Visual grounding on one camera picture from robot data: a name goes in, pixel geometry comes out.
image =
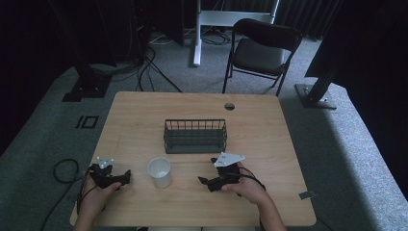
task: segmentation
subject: desk leg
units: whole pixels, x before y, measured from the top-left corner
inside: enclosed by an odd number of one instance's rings
[[[196,27],[196,38],[195,38],[195,50],[194,50],[194,65],[200,66],[201,63],[201,0],[197,0],[197,27]]]

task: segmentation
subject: black cable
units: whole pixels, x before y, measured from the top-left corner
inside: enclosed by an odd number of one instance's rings
[[[62,179],[60,179],[60,178],[58,177],[58,175],[57,175],[57,169],[58,169],[58,167],[60,166],[60,164],[65,163],[65,162],[72,162],[72,163],[75,164],[75,168],[76,168],[76,169],[75,169],[75,175],[74,175],[74,177],[73,177],[71,180],[62,180]],[[50,218],[50,216],[52,215],[52,213],[54,212],[54,210],[57,208],[57,206],[58,206],[58,205],[61,203],[61,201],[64,199],[64,197],[65,197],[66,194],[69,192],[69,190],[72,188],[72,185],[73,185],[75,182],[77,182],[78,180],[80,180],[80,179],[82,178],[82,177],[78,177],[78,173],[79,173],[79,165],[78,165],[78,162],[75,161],[75,160],[73,160],[73,159],[64,159],[64,160],[61,160],[61,161],[57,162],[57,163],[54,165],[54,170],[53,170],[54,178],[55,178],[58,182],[60,182],[60,183],[62,183],[62,184],[69,184],[69,186],[68,186],[68,188],[65,190],[64,194],[63,194],[63,195],[60,197],[60,199],[57,201],[57,203],[55,203],[55,205],[51,208],[51,210],[50,210],[50,212],[48,213],[47,217],[45,217],[45,220],[44,220],[44,222],[42,223],[42,226],[41,226],[40,231],[44,230],[45,224],[47,223],[48,219]]]
[[[205,37],[209,37],[209,36],[220,37],[220,38],[222,38],[222,41],[214,41],[214,40],[210,40],[210,39],[205,38]],[[212,44],[212,45],[225,45],[225,44],[231,43],[231,38],[227,34],[220,33],[220,32],[216,32],[216,33],[211,34],[211,35],[204,35],[204,36],[202,36],[201,40],[203,42],[205,42],[205,43]]]
[[[261,181],[259,181],[257,178],[255,178],[255,176],[251,176],[251,175],[246,175],[246,174],[241,174],[241,173],[230,173],[227,172],[227,175],[231,175],[231,176],[240,176],[240,177],[245,177],[245,178],[249,178],[251,180],[256,181],[260,186],[262,186],[262,188],[264,188],[264,190],[266,190],[266,187],[264,184],[261,183]]]
[[[151,77],[151,75],[150,75],[150,67],[147,69],[147,77],[149,78],[149,83],[150,83],[150,87],[152,88],[152,91],[155,91],[154,90],[154,84],[153,84],[153,80],[152,80],[152,77]]]
[[[156,52],[155,52],[155,50],[154,50],[152,47],[148,46],[148,48],[149,48],[150,50],[152,50],[152,52],[153,52],[153,58],[150,60],[147,56],[145,56],[145,58],[148,60],[148,63],[147,63],[147,65],[142,69],[142,71],[141,71],[140,74],[139,74],[138,84],[136,85],[135,91],[137,91],[138,88],[140,88],[141,91],[144,91],[144,90],[143,90],[143,87],[141,86],[141,77],[142,77],[144,71],[146,71],[147,68],[150,68],[150,66],[153,65],[154,69],[155,69],[157,72],[159,72],[160,75],[161,75],[168,83],[170,83],[175,89],[177,89],[177,91],[182,92],[182,91],[181,91],[173,82],[171,82],[171,80],[169,80],[169,79],[165,76],[165,74],[153,63],[153,60],[156,58]]]
[[[111,80],[111,83],[116,83],[116,82],[127,80],[129,78],[132,78],[134,75],[137,75],[138,73],[139,73],[138,71],[135,71],[134,73],[130,74],[129,76],[124,77],[123,79]]]
[[[81,190],[79,190],[78,193],[78,198],[77,198],[77,215],[79,215],[79,211],[81,210],[81,203],[84,200],[85,196],[87,196],[92,190],[96,189],[98,187],[97,185],[93,186],[90,190],[88,190],[84,195],[82,195],[82,192],[84,190],[84,184],[85,181],[87,180],[87,177],[84,179],[84,183],[81,186]]]
[[[111,75],[118,75],[118,74],[127,74],[127,73],[132,73],[135,71],[135,69],[139,69],[139,67],[141,66],[140,62],[134,62],[132,64],[128,64],[124,67],[117,67],[117,68],[113,68],[110,70],[103,70],[103,69],[99,69],[97,67],[91,66],[90,68],[92,68],[92,70],[101,76],[101,78],[107,77],[107,76],[111,76]]]
[[[87,171],[86,171],[85,174],[84,174],[84,177],[83,177],[84,180],[82,181],[81,188],[79,189],[79,193],[78,193],[78,195],[77,195],[77,214],[79,214],[79,210],[80,210],[80,208],[81,208],[82,199],[85,197],[85,196],[82,196],[82,191],[84,190],[84,186],[85,186],[85,183],[86,183],[88,174],[89,174],[89,168],[87,169]]]
[[[250,171],[248,168],[246,168],[246,167],[238,167],[238,169],[244,169],[244,170],[248,171],[249,173],[251,173],[251,175],[252,175],[253,177],[255,177],[255,174],[254,174],[252,171]]]

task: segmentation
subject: dark curtain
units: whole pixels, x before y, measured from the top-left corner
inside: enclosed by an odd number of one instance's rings
[[[344,0],[306,73],[347,89],[406,197],[407,60],[407,1]]]
[[[0,2],[0,156],[54,80],[72,66],[46,1]]]
[[[280,0],[275,24],[295,27],[304,37],[322,39],[343,0]],[[202,1],[203,10],[270,13],[273,0]]]

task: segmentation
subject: white paper cup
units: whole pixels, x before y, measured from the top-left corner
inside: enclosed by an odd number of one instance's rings
[[[164,157],[158,157],[150,161],[147,171],[157,188],[165,188],[171,183],[170,161]]]

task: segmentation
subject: human arm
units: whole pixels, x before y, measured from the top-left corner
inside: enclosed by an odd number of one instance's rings
[[[241,174],[251,174],[241,163],[238,163],[238,166]],[[286,230],[273,199],[257,181],[241,177],[238,184],[224,185],[222,190],[238,193],[252,204],[257,205],[261,223],[266,231]]]
[[[99,188],[91,177],[86,179],[81,208],[74,225],[74,231],[90,231],[98,214],[103,210],[111,195],[121,186],[120,182],[108,188]]]

